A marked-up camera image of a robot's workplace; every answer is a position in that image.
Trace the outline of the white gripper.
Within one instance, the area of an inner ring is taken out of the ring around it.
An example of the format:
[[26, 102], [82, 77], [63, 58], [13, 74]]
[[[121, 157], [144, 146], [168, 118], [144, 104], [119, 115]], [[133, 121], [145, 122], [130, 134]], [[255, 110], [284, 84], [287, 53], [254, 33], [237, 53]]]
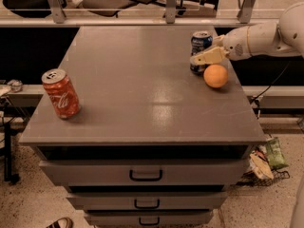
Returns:
[[248, 27], [235, 28], [225, 36], [213, 38], [212, 48], [193, 55], [190, 63], [196, 66], [219, 64], [226, 56], [233, 61], [251, 57], [248, 49]]

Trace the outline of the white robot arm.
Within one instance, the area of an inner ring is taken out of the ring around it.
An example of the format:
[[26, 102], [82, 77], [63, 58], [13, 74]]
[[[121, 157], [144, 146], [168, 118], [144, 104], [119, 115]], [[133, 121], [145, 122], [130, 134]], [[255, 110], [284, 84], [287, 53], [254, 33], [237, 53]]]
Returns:
[[304, 3], [288, 7], [277, 22], [235, 28], [213, 40], [212, 46], [193, 55], [195, 66], [219, 64], [253, 56], [304, 56]]

